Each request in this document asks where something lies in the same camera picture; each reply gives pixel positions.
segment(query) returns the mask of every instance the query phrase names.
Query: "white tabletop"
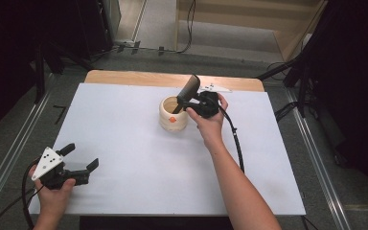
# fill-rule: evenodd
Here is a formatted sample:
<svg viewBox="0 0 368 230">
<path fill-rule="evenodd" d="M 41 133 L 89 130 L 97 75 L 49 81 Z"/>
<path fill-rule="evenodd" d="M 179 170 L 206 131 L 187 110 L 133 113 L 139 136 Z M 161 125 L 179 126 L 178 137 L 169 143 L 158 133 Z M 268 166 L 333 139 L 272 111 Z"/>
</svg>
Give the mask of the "white tabletop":
<svg viewBox="0 0 368 230">
<path fill-rule="evenodd" d="M 82 83 L 54 150 L 70 143 L 66 169 L 83 170 L 99 158 L 89 184 L 75 187 L 67 214 L 112 216 L 225 216 L 208 150 L 192 119 L 168 132 L 158 124 L 158 106 L 181 88 Z M 265 92 L 223 96 L 238 128 L 247 177 L 275 215 L 305 215 L 288 155 Z M 225 144 L 238 162 L 227 121 Z M 30 212 L 37 214 L 37 196 Z"/>
</svg>

